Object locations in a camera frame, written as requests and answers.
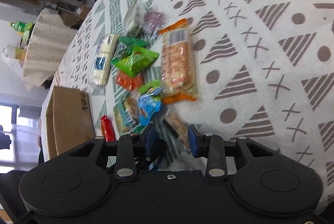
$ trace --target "snack package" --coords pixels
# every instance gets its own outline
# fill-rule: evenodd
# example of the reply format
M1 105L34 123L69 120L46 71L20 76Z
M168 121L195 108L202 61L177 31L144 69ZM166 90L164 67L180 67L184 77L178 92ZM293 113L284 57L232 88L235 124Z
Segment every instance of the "snack package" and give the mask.
M123 60L114 63L114 66L134 78L140 71L147 68L158 58L159 53L134 46L132 54Z
M155 41L158 32L165 25L165 14L149 9L144 16L143 31L149 40Z
M197 99L196 72L191 36L186 19L159 32L163 36L161 80L165 89L163 103Z
M174 111L168 109L166 116L163 119L163 123L186 149L190 148L188 143L188 129L184 123L179 120Z
M130 56L134 46L145 47L146 42L135 37L121 36L111 62L114 64Z
M102 135L106 138L106 141L115 141L115 132L110 119L107 116L101 117L101 130Z
M89 77L91 83L97 86L106 84L109 75L110 61L114 54L118 38L118 34L108 34L97 45Z
M124 17L123 36L136 37L144 23L146 9L141 0L135 0Z
M132 130L131 130L131 133L142 133L144 130L145 130L146 126L144 125L141 125L141 124L138 124L136 127L134 127Z
M114 115L119 135L129 133L138 124L137 101L126 94L114 106Z
M162 106L160 82L159 80L154 80L140 87L138 90L141 93L138 97L140 124L147 126Z
M124 71L121 70L117 71L116 83L128 91L133 91L134 89L137 89L144 84L143 76L141 73L138 73L136 77L131 78Z

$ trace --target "polka dot tablecloth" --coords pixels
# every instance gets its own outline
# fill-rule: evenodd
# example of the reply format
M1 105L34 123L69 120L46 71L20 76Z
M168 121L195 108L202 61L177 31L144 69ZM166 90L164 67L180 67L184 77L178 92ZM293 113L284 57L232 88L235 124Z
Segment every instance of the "polka dot tablecloth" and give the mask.
M27 89L41 86L56 72L76 32L64 25L56 11L43 9L32 31L24 60L22 81Z
M114 68L105 87L90 89L92 59L105 34L122 32L133 1L98 0L56 73L57 85L90 93L96 133L125 91ZM180 119L225 140L250 137L313 168L324 185L318 208L334 200L333 0L142 1L164 12L167 25L181 18L190 25L198 100L173 106ZM161 39L148 48L160 52ZM145 81L160 72L158 58ZM184 151L154 122L169 144L167 160L181 161Z

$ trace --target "orange snack bag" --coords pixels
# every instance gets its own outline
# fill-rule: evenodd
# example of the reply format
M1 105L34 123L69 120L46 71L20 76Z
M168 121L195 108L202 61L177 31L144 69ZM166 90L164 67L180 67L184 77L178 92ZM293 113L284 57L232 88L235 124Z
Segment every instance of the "orange snack bag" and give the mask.
M161 51L162 102L171 104L184 99L195 101L196 71L191 36L186 19L159 32L163 36Z
M144 85L143 76L139 73L136 77L131 78L124 71L118 70L116 74L116 83L128 91L133 91Z

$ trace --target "metal pin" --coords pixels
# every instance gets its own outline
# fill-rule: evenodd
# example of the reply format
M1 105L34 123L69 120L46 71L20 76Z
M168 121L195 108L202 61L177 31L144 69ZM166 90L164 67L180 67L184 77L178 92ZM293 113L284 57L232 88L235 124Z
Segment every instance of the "metal pin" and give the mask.
M133 170L129 168L121 168L117 171L117 175L120 177L129 177L133 174Z
M221 177L225 175L225 171L220 168L213 168L209 170L209 175L212 177Z
M173 174L167 175L167 179L176 179L176 176Z

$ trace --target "plastic bottle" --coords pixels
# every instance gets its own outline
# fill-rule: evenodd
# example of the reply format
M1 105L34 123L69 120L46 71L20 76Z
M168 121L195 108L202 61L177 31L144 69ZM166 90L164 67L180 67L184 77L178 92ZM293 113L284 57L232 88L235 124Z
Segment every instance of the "plastic bottle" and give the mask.
M11 26L18 33L24 33L25 31L29 31L32 27L33 23L25 23L25 22L10 22L9 26Z

